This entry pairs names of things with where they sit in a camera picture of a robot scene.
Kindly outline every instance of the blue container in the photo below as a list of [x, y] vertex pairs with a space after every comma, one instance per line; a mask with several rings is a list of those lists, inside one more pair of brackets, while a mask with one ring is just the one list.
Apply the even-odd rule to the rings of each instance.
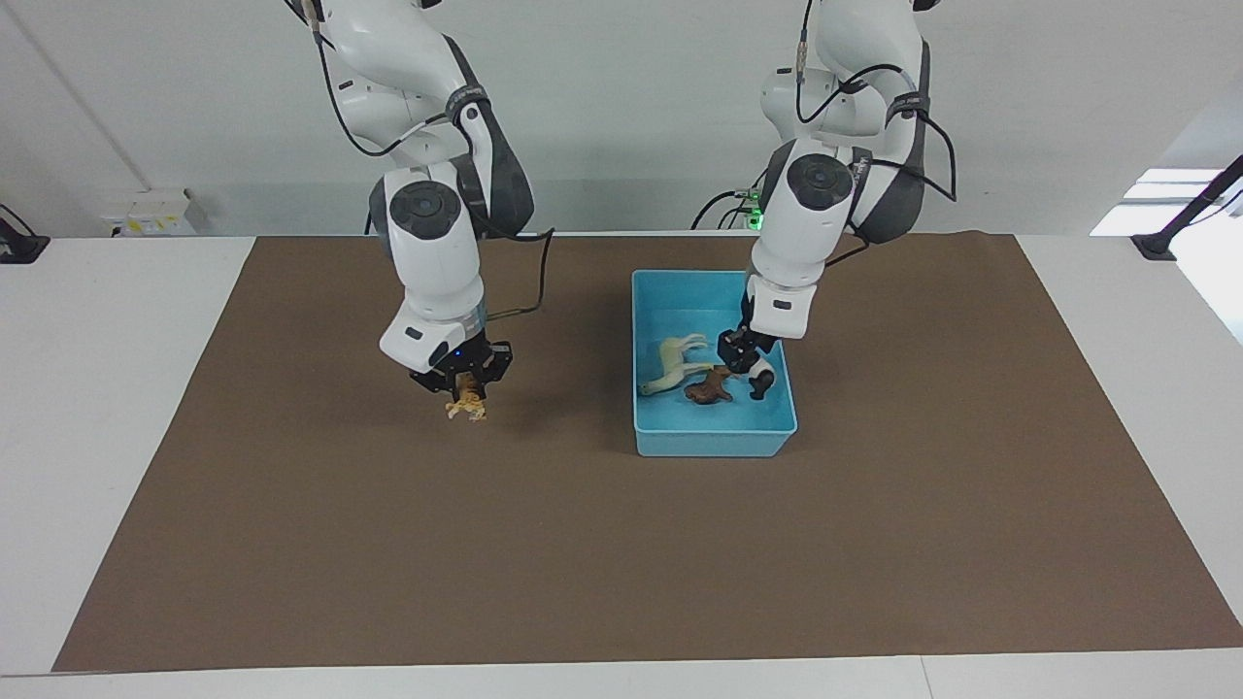
[[743, 272], [639, 270], [634, 272], [634, 430], [644, 456], [776, 456], [798, 432], [794, 397], [781, 343], [768, 356], [777, 384], [764, 400], [751, 399], [746, 378], [731, 378], [732, 403], [696, 405], [682, 393], [702, 374], [656, 396], [639, 396], [639, 384], [660, 378], [660, 343], [691, 333], [709, 347], [686, 353], [687, 362], [721, 363], [716, 340], [738, 326]]

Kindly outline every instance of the toy figurine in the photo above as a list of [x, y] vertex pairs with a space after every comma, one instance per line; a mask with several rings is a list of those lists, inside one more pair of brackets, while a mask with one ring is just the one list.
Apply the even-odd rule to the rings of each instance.
[[721, 400], [733, 402], [733, 396], [725, 389], [725, 381], [733, 376], [728, 367], [712, 367], [704, 383], [686, 387], [686, 397], [700, 405], [715, 405]]
[[686, 352], [707, 347], [704, 335], [670, 337], [660, 343], [660, 364], [665, 376], [639, 387], [639, 396], [655, 396], [681, 386], [686, 377], [712, 371], [711, 363], [686, 363]]
[[449, 419], [456, 418], [459, 413], [470, 415], [470, 422], [472, 423], [481, 423], [487, 419], [487, 405], [484, 404], [479, 379], [469, 373], [457, 374], [457, 393], [461, 396], [461, 400], [445, 405], [445, 410], [449, 412]]

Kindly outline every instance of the black stand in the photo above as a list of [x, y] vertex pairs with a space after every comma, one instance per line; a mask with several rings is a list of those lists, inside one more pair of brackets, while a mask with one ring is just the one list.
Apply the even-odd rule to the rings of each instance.
[[1231, 167], [1226, 168], [1222, 174], [1208, 183], [1208, 188], [1191, 204], [1187, 204], [1187, 208], [1175, 216], [1170, 221], [1170, 225], [1165, 226], [1165, 230], [1154, 235], [1135, 235], [1131, 236], [1131, 241], [1140, 249], [1140, 254], [1150, 260], [1160, 262], [1177, 261], [1178, 259], [1170, 251], [1170, 244], [1173, 243], [1175, 236], [1193, 224], [1199, 218], [1199, 214], [1204, 213], [1204, 209], [1212, 206], [1213, 201], [1217, 201], [1239, 179], [1243, 179], [1243, 155], [1239, 155], [1237, 160], [1231, 163]]
[[22, 235], [9, 221], [0, 219], [0, 243], [9, 246], [9, 252], [0, 252], [0, 265], [30, 265], [51, 241], [42, 235]]

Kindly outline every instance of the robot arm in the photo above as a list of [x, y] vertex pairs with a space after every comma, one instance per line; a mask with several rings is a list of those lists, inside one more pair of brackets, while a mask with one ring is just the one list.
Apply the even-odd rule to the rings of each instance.
[[[799, 86], [802, 66], [784, 68], [766, 83], [764, 113], [787, 142], [773, 154], [761, 194], [763, 225], [742, 322], [717, 343], [735, 373], [751, 376], [753, 398], [762, 399], [773, 383], [762, 353], [807, 333], [812, 301], [844, 229], [883, 244], [909, 233], [919, 218], [926, 138], [919, 113], [929, 106], [929, 49], [914, 12], [936, 2], [827, 0], [815, 49], [829, 71], [807, 70]], [[807, 103], [825, 108], [804, 117], [799, 90]], [[833, 102], [825, 102], [829, 96]], [[878, 133], [883, 144], [875, 154], [823, 141]]]
[[300, 14], [359, 76], [329, 86], [352, 134], [384, 147], [443, 114], [469, 144], [449, 157], [439, 139], [416, 134], [413, 149], [393, 150], [401, 167], [375, 185], [369, 206], [405, 286], [380, 350], [429, 391], [461, 399], [469, 386], [482, 399], [513, 356], [485, 332], [477, 240], [516, 236], [534, 203], [466, 56], [424, 17], [438, 2], [302, 0]]

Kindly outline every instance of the brown toy animal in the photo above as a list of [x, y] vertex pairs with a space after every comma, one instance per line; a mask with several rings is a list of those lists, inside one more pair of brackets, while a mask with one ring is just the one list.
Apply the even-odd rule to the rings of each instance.
[[733, 376], [727, 367], [713, 367], [704, 383], [686, 387], [686, 397], [700, 405], [715, 405], [721, 400], [733, 402], [733, 396], [725, 389], [725, 379]]

